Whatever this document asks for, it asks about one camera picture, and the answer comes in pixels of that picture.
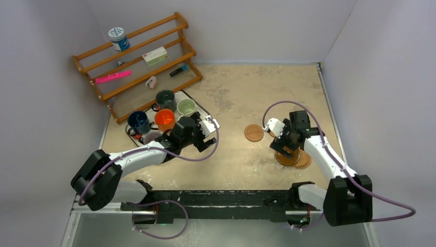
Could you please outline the white strawberry metal tray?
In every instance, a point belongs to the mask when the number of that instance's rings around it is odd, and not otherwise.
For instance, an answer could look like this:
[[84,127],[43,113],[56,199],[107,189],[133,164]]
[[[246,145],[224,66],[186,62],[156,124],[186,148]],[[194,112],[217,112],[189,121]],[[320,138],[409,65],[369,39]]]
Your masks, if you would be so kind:
[[[198,112],[200,121],[205,121],[204,126],[214,132],[214,125],[211,123],[211,121],[208,121],[207,119],[211,117],[210,113],[201,106],[197,101],[195,101],[188,93],[186,93],[183,90],[180,90],[178,92],[174,93],[175,95],[175,102],[179,103],[181,100],[184,99],[191,99],[195,103],[195,111],[194,113]],[[125,133],[130,138],[130,140],[137,146],[141,147],[145,145],[146,143],[149,143],[152,140],[152,137],[157,137],[154,133],[163,134],[163,131],[159,130],[157,125],[154,124],[154,118],[157,113],[157,105],[154,103],[150,108],[147,110],[144,110],[146,113],[148,120],[150,122],[150,131],[146,134],[141,134],[140,132],[135,132],[129,124],[125,126]]]

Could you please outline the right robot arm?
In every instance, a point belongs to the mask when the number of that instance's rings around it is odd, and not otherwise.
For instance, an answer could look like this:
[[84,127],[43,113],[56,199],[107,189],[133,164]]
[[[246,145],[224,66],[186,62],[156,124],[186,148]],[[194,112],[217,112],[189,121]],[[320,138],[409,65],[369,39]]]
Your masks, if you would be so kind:
[[312,127],[307,111],[290,112],[289,118],[270,118],[263,125],[265,132],[275,138],[270,148],[285,158],[292,158],[292,152],[307,153],[329,180],[327,189],[313,182],[295,183],[288,196],[294,209],[307,204],[324,213],[329,225],[341,226],[370,222],[373,216],[372,197],[361,191],[371,191],[372,181],[367,175],[359,175],[331,148],[325,134],[318,127]]

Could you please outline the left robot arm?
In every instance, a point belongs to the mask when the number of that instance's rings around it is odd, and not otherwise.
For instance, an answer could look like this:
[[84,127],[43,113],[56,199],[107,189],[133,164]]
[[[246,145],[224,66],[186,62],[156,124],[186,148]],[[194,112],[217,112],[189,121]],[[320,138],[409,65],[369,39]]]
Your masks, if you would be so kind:
[[198,162],[197,158],[181,156],[182,149],[193,145],[203,152],[212,146],[211,153],[214,153],[219,144],[219,128],[211,116],[201,120],[194,114],[182,117],[172,129],[141,147],[118,153],[106,153],[102,149],[92,152],[70,182],[79,196],[78,205],[88,206],[92,211],[104,208],[113,201],[124,176],[147,166],[174,158]]

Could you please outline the plain round wooden coaster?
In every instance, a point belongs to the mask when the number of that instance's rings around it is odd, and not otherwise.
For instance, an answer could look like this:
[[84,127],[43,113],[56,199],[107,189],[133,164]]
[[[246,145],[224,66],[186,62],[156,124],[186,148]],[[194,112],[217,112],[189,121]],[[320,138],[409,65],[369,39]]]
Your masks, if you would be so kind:
[[244,129],[244,136],[251,142],[259,142],[264,136],[264,131],[261,126],[250,124]]

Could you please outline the woven rattan round coaster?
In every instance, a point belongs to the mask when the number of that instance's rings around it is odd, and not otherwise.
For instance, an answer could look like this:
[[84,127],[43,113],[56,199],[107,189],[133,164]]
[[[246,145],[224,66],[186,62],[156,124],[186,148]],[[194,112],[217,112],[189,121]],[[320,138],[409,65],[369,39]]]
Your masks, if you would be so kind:
[[310,155],[308,155],[303,150],[299,150],[298,154],[299,154],[299,157],[298,157],[298,160],[296,161],[296,163],[294,164],[294,168],[297,168],[297,169],[307,168],[311,164],[312,158],[310,157]]

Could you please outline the dark grooved wooden coaster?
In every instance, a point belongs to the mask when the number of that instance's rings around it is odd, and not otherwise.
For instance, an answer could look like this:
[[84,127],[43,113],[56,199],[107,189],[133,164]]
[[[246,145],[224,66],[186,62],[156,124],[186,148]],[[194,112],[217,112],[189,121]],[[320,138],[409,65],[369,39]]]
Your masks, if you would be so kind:
[[275,159],[279,164],[281,164],[283,166],[295,166],[299,162],[300,157],[301,157],[299,149],[291,150],[287,147],[284,147],[283,151],[286,154],[291,155],[291,158],[276,151],[275,152]]

